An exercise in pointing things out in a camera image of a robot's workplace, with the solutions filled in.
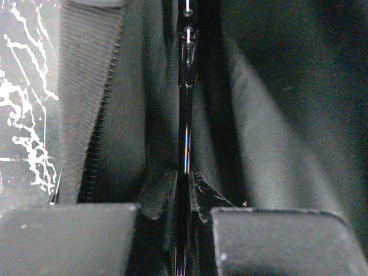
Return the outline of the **black racket bag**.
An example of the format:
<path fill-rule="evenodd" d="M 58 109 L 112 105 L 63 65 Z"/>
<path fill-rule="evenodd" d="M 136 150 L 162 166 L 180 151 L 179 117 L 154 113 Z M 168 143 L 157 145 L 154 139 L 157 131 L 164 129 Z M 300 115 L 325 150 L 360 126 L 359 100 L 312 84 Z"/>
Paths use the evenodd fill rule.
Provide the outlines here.
<path fill-rule="evenodd" d="M 177 1 L 63 1 L 60 200 L 131 201 L 178 154 Z M 367 231 L 367 2 L 199 1 L 192 152 L 235 204 Z"/>

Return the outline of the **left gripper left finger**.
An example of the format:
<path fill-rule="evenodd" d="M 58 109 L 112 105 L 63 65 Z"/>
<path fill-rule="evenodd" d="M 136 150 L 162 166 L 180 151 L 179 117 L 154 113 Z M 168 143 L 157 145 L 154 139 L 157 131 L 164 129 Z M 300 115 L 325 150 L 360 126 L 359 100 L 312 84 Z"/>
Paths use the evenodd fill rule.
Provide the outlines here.
<path fill-rule="evenodd" d="M 1 189 L 2 275 L 169 275 L 168 170 L 134 203 L 20 204 Z"/>

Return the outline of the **badminton racket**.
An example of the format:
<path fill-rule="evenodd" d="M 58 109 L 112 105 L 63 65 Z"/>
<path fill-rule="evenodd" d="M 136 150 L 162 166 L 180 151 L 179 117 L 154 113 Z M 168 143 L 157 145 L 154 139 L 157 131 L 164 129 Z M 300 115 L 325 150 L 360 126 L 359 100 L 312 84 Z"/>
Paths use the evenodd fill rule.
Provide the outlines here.
<path fill-rule="evenodd" d="M 189 275 L 191 114 L 193 87 L 196 81 L 198 14 L 198 1 L 178 1 L 179 128 L 174 275 Z"/>

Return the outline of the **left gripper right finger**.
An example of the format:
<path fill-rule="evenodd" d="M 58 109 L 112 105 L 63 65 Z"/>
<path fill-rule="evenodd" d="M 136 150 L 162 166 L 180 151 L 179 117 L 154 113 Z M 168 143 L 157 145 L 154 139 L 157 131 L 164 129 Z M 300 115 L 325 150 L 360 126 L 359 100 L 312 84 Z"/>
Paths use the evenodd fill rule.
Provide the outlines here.
<path fill-rule="evenodd" d="M 367 274 L 367 260 L 338 216 L 234 206 L 198 169 L 191 184 L 194 275 Z"/>

